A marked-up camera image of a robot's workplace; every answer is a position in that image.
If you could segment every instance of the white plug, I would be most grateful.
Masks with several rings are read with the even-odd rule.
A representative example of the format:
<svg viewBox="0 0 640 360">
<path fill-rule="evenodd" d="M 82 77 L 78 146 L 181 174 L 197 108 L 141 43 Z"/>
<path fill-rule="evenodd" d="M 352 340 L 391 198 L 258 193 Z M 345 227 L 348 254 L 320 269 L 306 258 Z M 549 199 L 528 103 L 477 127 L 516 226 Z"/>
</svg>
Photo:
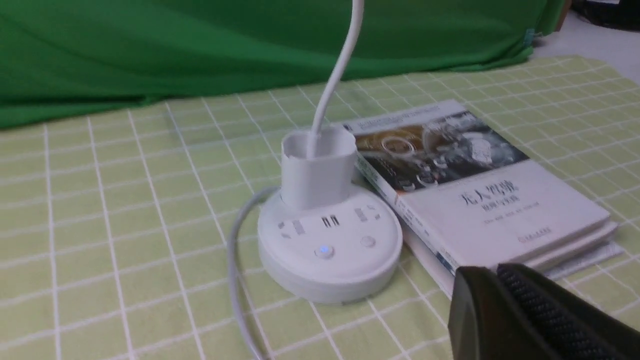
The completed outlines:
<svg viewBox="0 0 640 360">
<path fill-rule="evenodd" d="M 311 302 L 342 304 L 382 290 L 396 270 L 403 238 L 394 212 L 351 183 L 355 138 L 322 130 L 307 159 L 308 131 L 282 141 L 282 188 L 258 219 L 260 260 L 283 288 Z"/>
</svg>

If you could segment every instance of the green cloth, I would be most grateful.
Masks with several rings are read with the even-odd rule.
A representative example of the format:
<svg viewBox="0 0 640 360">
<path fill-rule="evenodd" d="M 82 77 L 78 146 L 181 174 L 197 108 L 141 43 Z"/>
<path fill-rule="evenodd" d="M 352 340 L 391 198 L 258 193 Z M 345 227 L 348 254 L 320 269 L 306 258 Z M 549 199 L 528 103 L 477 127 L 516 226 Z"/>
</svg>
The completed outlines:
<svg viewBox="0 0 640 360">
<path fill-rule="evenodd" d="M 525 61 L 563 0 L 368 0 L 343 79 Z M 348 0 L 0 1 L 0 127 L 326 81 Z"/>
</svg>

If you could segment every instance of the grid pattern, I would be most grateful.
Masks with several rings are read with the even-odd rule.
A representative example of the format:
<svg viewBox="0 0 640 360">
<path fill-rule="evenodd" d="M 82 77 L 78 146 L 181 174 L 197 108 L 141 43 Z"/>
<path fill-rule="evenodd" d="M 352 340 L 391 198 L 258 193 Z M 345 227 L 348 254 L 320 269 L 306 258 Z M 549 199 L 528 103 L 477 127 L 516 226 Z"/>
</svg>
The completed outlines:
<svg viewBox="0 0 640 360">
<path fill-rule="evenodd" d="M 279 183 L 280 140 L 322 85 L 66 119 L 0 134 L 0 358 L 249 360 L 232 318 L 225 234 Z M 328 121 L 457 99 L 607 208 L 622 256 L 559 282 L 640 328 L 640 88 L 599 61 L 343 83 Z M 367 302 L 314 306 L 239 243 L 247 320 L 277 360 L 451 359 L 449 300 L 407 251 Z"/>
</svg>

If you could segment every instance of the book spine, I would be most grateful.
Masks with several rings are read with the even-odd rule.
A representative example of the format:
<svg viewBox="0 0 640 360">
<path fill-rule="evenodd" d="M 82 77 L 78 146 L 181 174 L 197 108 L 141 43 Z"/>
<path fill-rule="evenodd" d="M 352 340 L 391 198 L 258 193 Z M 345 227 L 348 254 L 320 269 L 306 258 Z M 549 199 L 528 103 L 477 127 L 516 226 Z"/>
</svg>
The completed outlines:
<svg viewBox="0 0 640 360">
<path fill-rule="evenodd" d="M 456 275 L 458 263 L 453 260 L 451 255 L 444 249 L 438 250 L 432 243 L 434 232 L 428 229 L 416 216 L 411 209 L 404 203 L 402 198 L 398 196 L 396 191 L 389 185 L 386 180 L 371 164 L 360 154 L 356 160 L 356 168 L 364 176 L 364 178 L 376 189 L 378 194 L 391 206 L 391 208 L 406 222 L 408 227 L 415 232 L 429 250 L 436 256 L 439 262 L 452 274 Z"/>
<path fill-rule="evenodd" d="M 422 221 L 420 221 L 420 218 L 413 214 L 411 208 L 404 203 L 402 198 L 398 198 L 395 208 L 397 208 L 396 211 L 401 214 L 409 228 L 418 235 L 418 238 L 420 238 L 433 255 L 435 255 L 442 266 L 444 266 L 451 275 L 455 276 L 456 270 L 458 269 L 458 262 L 441 246 L 439 241 L 434 239 L 437 237 L 436 232 L 430 229 L 429 226 L 424 225 Z"/>
</svg>

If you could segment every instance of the book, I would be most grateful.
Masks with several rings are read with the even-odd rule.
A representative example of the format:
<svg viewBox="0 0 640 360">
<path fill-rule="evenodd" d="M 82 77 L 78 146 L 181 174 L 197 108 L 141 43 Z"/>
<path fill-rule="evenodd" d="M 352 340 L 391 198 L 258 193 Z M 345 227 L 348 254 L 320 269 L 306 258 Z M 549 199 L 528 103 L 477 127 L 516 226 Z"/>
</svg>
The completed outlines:
<svg viewBox="0 0 640 360">
<path fill-rule="evenodd" d="M 360 173 L 453 275 L 549 262 L 611 221 L 455 100 L 342 125 Z"/>
<path fill-rule="evenodd" d="M 444 267 L 436 256 L 429 250 L 425 243 L 403 224 L 404 242 L 416 257 L 422 267 L 438 284 L 442 292 L 449 300 L 453 294 L 454 276 Z M 614 235 L 606 236 L 596 247 L 580 252 L 555 266 L 542 271 L 542 273 L 554 281 L 579 272 L 589 266 L 601 263 L 622 254 L 624 250 L 614 242 Z"/>
</svg>

